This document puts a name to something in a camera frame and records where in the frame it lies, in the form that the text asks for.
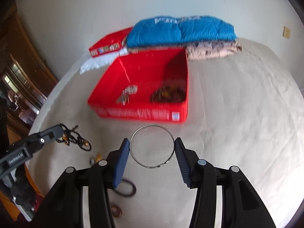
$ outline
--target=metal bracelet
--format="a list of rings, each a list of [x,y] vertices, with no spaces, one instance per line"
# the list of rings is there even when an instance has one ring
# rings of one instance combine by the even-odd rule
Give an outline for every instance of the metal bracelet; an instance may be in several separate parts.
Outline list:
[[[169,157],[164,163],[159,164],[159,165],[156,165],[156,166],[147,166],[147,165],[142,164],[141,162],[139,162],[139,161],[135,158],[135,156],[134,156],[134,154],[133,154],[133,151],[132,151],[132,139],[133,139],[134,135],[135,135],[137,132],[139,132],[139,131],[141,131],[141,130],[143,130],[143,129],[145,129],[145,128],[149,128],[149,127],[158,127],[158,128],[162,128],[163,130],[165,130],[165,131],[171,136],[171,138],[172,138],[172,140],[173,140],[173,151],[172,151],[172,154],[170,155],[170,157]],[[172,135],[172,134],[170,133],[170,131],[167,130],[165,127],[160,126],[160,125],[158,125],[158,124],[148,124],[148,125],[142,126],[141,128],[139,128],[138,130],[136,130],[136,131],[134,132],[134,134],[132,135],[132,137],[131,137],[131,139],[130,139],[130,153],[131,153],[132,158],[136,161],[136,163],[138,163],[139,165],[141,165],[141,166],[143,166],[143,167],[145,167],[145,168],[148,168],[148,169],[155,169],[155,168],[162,167],[164,164],[169,163],[170,159],[173,157],[173,154],[174,154],[174,138],[173,138],[173,135]]]

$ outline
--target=wall switch plate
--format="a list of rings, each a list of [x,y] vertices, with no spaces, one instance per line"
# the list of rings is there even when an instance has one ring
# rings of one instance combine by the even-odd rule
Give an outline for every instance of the wall switch plate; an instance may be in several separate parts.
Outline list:
[[[290,39],[290,33],[291,33],[291,30],[287,27],[284,27],[283,37],[286,39]]]

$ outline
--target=red cardboard box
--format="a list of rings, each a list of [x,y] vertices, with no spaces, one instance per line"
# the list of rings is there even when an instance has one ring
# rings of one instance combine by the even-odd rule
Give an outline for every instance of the red cardboard box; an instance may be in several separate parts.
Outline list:
[[[133,27],[129,27],[104,36],[101,40],[89,48],[91,56],[97,57],[122,49],[126,44],[127,36],[132,28]]]
[[[127,105],[116,104],[129,85],[137,86]],[[156,90],[175,85],[185,92],[181,103],[151,101]],[[100,117],[184,122],[188,115],[188,62],[185,49],[146,51],[116,58],[88,99]]]

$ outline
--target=blue gripper pad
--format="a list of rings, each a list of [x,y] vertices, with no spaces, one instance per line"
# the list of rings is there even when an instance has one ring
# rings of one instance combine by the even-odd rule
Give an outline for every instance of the blue gripper pad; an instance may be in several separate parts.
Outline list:
[[[119,159],[114,169],[114,179],[113,179],[114,188],[117,188],[117,186],[121,183],[121,180],[124,175],[125,167],[127,164],[129,151],[130,151],[130,141],[128,139],[124,139],[120,147],[121,154],[119,156]]]
[[[175,145],[175,155],[177,158],[181,176],[183,177],[184,183],[189,188],[191,185],[191,176],[190,176],[191,171],[188,162],[186,160],[186,156],[181,148],[184,147],[184,145],[181,145],[178,139],[175,140],[174,145]]]

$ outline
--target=label sticker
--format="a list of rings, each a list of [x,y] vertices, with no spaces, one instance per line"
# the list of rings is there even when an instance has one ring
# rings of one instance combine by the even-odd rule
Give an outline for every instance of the label sticker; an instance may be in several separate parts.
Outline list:
[[[172,121],[179,121],[179,112],[172,112]]]
[[[25,158],[25,156],[24,156],[23,152],[20,152],[17,155],[13,156],[10,160],[7,160],[7,163],[11,166],[11,165],[21,161],[24,158]]]

